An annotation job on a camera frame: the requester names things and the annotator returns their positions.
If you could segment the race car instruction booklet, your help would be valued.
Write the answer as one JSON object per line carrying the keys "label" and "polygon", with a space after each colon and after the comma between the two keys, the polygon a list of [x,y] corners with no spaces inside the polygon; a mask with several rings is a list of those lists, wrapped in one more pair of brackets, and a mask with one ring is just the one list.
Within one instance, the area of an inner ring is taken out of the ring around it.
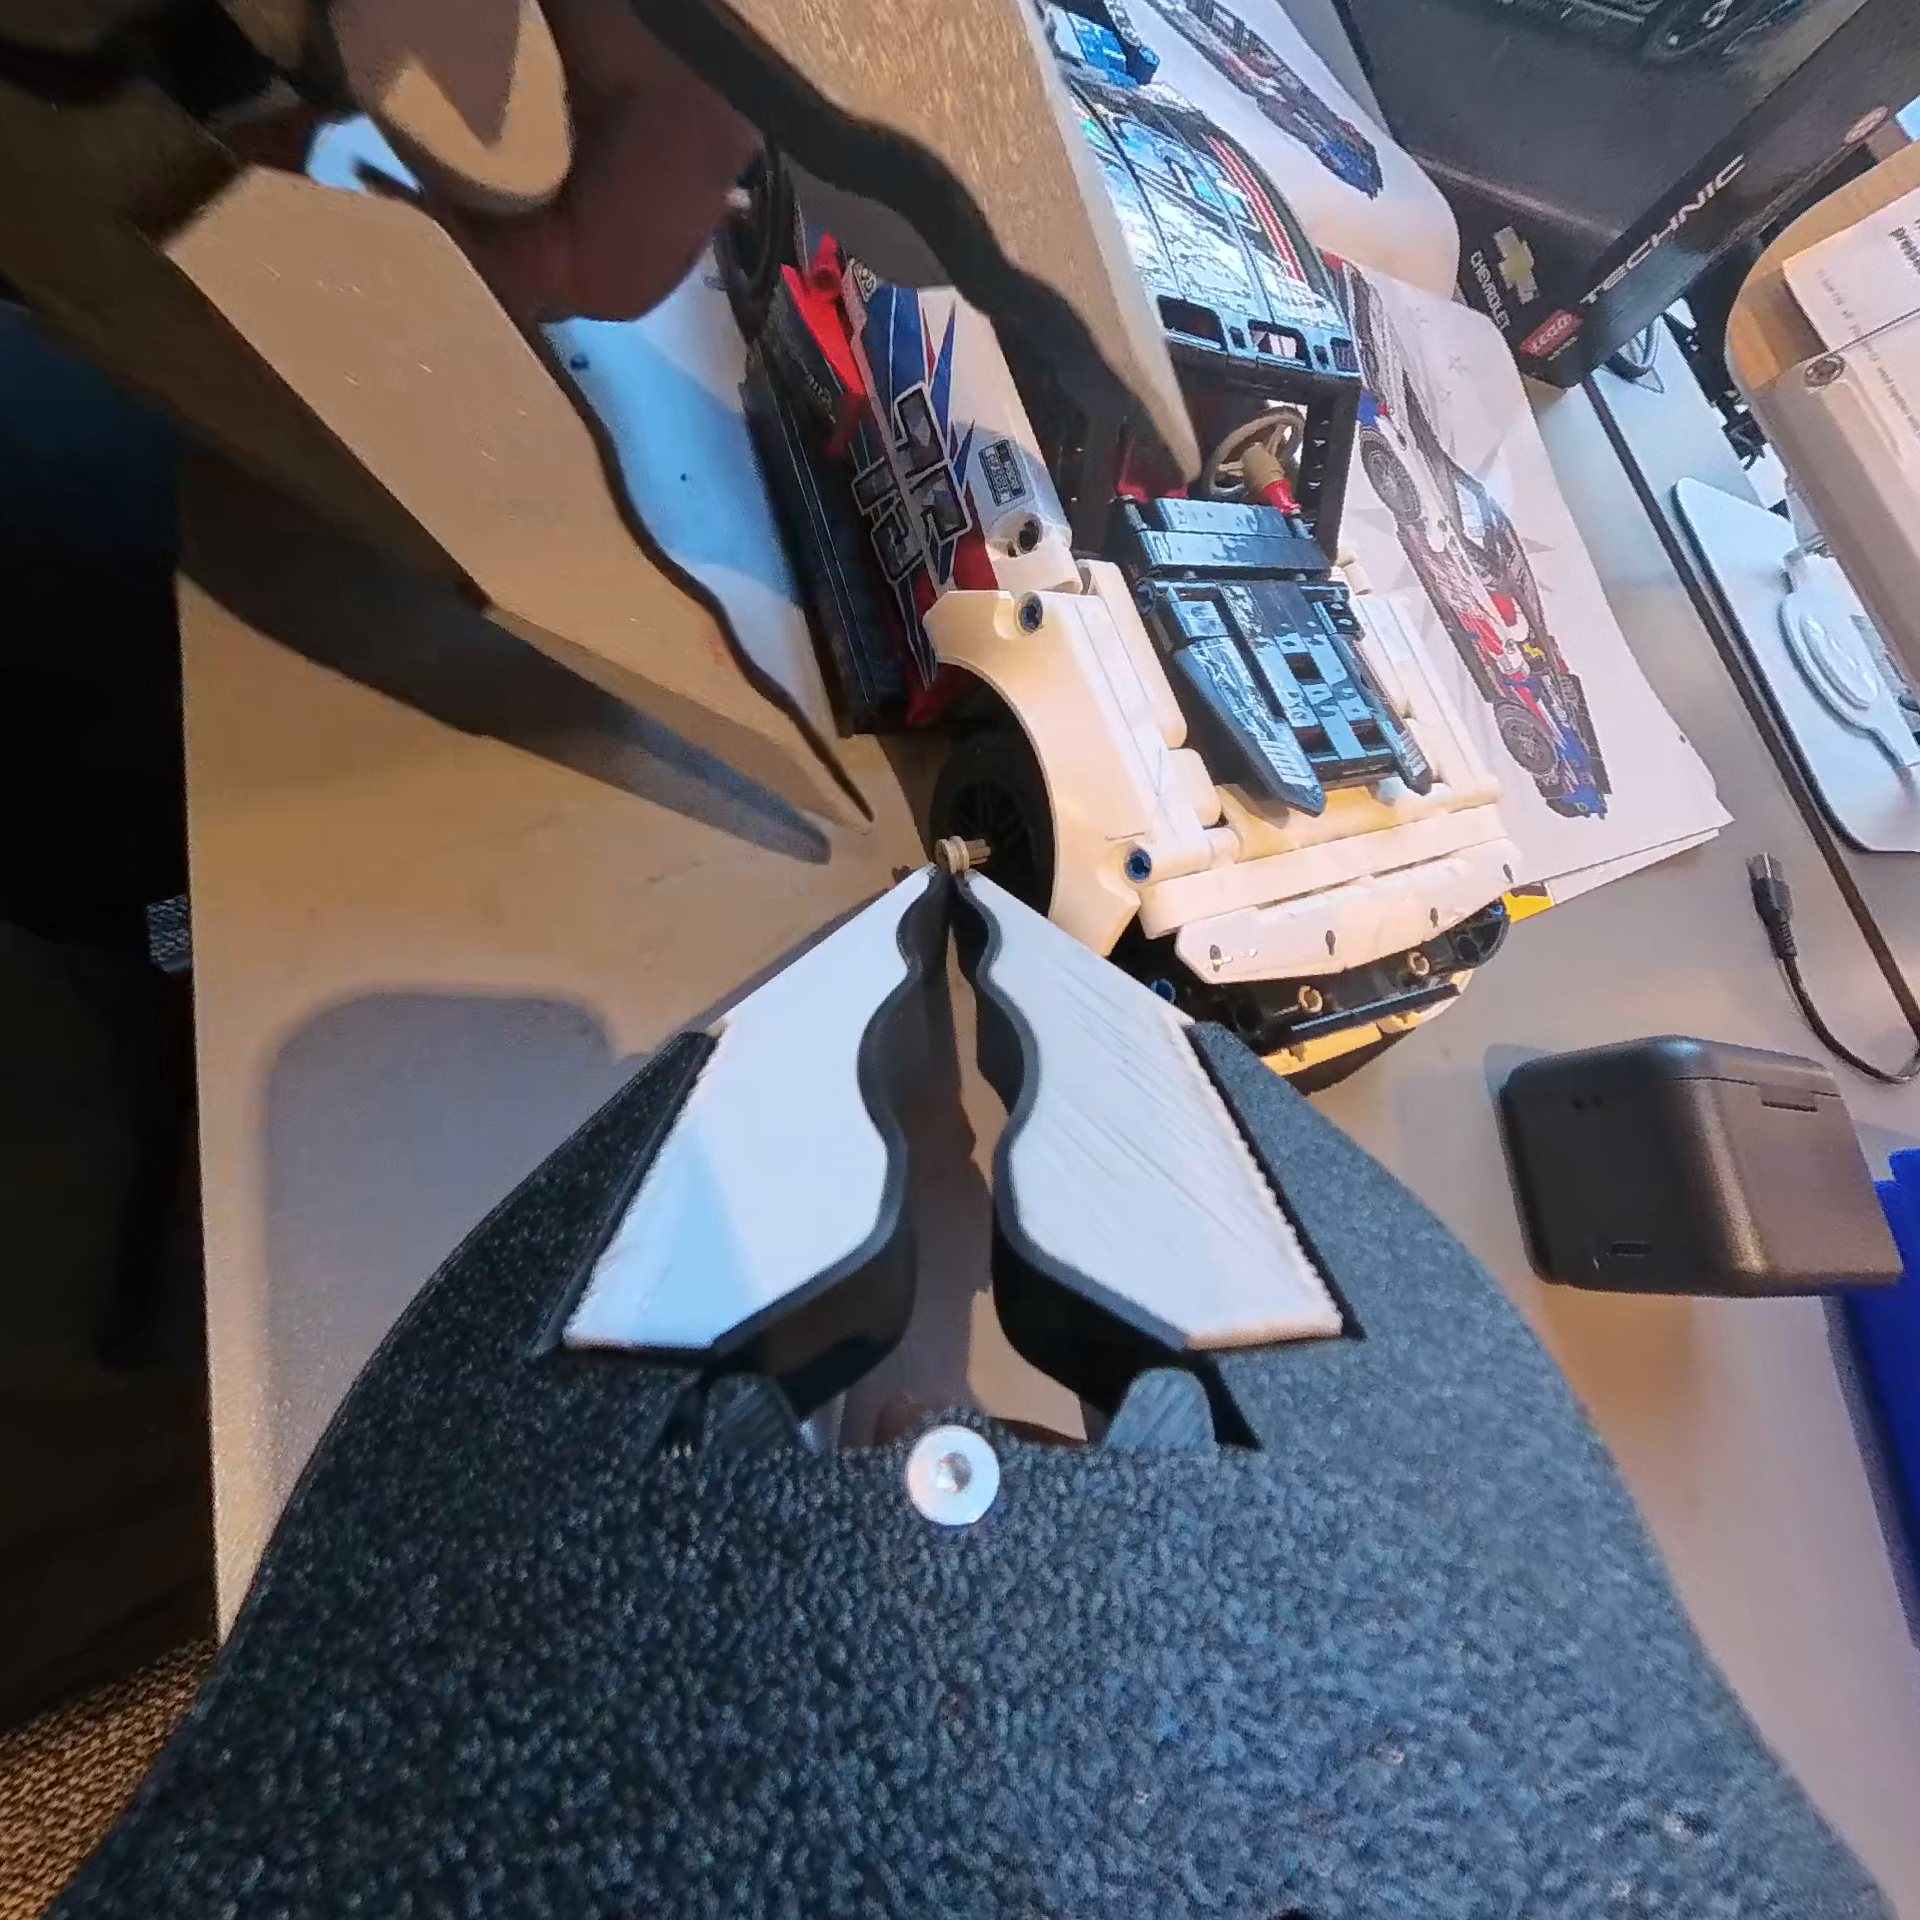
{"label": "race car instruction booklet", "polygon": [[1278,4],[1125,4],[1319,248],[1358,354],[1340,552],[1420,644],[1500,785],[1521,889],[1568,900],[1730,816],[1645,681],[1558,489],[1518,366],[1460,301],[1460,228]]}

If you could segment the grey desk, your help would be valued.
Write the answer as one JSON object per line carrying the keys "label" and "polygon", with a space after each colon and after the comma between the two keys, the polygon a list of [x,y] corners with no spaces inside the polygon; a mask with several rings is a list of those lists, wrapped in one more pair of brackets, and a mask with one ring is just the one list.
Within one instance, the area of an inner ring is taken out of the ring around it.
{"label": "grey desk", "polygon": [[[1537,1283],[1496,1083],[1532,1051],[1691,1036],[1813,1055],[1749,906],[1783,859],[1810,983],[1910,1051],[1894,897],[1865,903],[1765,750],[1620,454],[1622,401],[1532,387],[1596,577],[1730,823],[1521,924],[1430,1033],[1323,1111],[1527,1314],[1762,1738],[1916,1915],[1916,1604],[1831,1303]],[[216,1620],[416,1283],[673,1028],[918,847],[918,763],[854,742],[876,818],[764,814],[452,594],[205,454],[178,471]],[[1869,946],[1868,912],[1885,933]]]}

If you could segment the toy race car box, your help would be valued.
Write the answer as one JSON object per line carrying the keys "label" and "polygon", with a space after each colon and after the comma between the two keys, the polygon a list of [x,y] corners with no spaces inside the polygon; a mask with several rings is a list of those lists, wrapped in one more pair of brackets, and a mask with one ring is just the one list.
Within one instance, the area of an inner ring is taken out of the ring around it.
{"label": "toy race car box", "polygon": [[1916,102],[1916,4],[1337,4],[1456,290],[1581,386]]}

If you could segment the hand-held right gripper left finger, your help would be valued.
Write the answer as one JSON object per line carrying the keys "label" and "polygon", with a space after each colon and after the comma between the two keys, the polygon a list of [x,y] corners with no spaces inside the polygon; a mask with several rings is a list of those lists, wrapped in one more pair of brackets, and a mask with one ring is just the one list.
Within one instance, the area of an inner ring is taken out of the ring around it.
{"label": "hand-held right gripper left finger", "polygon": [[915,1308],[901,1108],[942,971],[948,879],[915,867],[695,1036],[695,1073],[560,1320],[580,1355],[841,1396]]}

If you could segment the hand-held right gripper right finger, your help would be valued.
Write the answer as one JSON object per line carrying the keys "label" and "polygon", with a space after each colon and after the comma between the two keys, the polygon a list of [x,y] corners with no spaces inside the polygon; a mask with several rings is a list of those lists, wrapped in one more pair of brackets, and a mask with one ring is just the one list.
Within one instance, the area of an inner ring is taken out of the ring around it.
{"label": "hand-held right gripper right finger", "polygon": [[1004,1108],[992,1299],[1094,1410],[1146,1371],[1231,1410],[1224,1357],[1340,1336],[1340,1307],[1174,1002],[985,875],[955,879],[980,1071]]}

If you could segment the black rounded device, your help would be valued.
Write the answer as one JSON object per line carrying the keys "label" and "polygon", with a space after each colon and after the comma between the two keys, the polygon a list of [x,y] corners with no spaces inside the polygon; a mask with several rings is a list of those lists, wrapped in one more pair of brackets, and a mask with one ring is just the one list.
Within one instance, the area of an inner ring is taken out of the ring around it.
{"label": "black rounded device", "polygon": [[1825,1063],[1671,1036],[1594,1044],[1515,1063],[1499,1121],[1548,1283],[1799,1299],[1903,1272]]}

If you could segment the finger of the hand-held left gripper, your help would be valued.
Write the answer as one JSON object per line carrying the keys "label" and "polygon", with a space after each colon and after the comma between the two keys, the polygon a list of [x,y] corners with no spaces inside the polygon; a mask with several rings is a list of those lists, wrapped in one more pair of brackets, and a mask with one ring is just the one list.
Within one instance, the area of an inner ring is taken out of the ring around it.
{"label": "finger of the hand-held left gripper", "polygon": [[833,187],[884,206],[1079,411],[1162,474],[1197,445],[1030,4],[708,4],[706,78]]}
{"label": "finger of the hand-held left gripper", "polygon": [[840,829],[859,785],[637,536],[601,437],[422,208],[243,167],[160,257],[457,568],[483,618]]}

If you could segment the toy brick race car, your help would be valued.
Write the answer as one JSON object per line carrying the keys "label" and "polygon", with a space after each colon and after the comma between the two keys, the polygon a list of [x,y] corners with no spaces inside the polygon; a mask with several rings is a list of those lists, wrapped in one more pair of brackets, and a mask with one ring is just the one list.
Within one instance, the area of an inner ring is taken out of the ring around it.
{"label": "toy brick race car", "polygon": [[1117,4],[1034,4],[1200,432],[1139,435],[879,276],[766,148],[715,240],[742,404],[841,730],[948,730],[933,841],[1303,1087],[1456,1002],[1508,933],[1499,777],[1337,568],[1360,366],[1261,163]]}

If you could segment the person's left hand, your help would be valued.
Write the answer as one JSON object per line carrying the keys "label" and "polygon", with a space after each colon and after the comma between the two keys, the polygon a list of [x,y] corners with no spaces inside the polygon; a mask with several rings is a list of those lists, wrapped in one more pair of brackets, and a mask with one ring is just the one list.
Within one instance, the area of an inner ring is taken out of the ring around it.
{"label": "person's left hand", "polygon": [[575,163],[559,200],[457,237],[520,322],[624,322],[692,271],[761,150],[758,132],[670,48],[587,55],[572,83]]}

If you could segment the blue plastic bin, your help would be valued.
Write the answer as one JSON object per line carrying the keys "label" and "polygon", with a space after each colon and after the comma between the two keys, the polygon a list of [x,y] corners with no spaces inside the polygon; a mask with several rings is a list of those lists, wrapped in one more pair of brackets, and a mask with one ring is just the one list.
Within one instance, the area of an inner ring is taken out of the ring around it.
{"label": "blue plastic bin", "polygon": [[1888,1160],[1877,1182],[1885,1222],[1901,1256],[1890,1286],[1843,1293],[1843,1322],[1865,1393],[1868,1450],[1916,1554],[1916,1150]]}

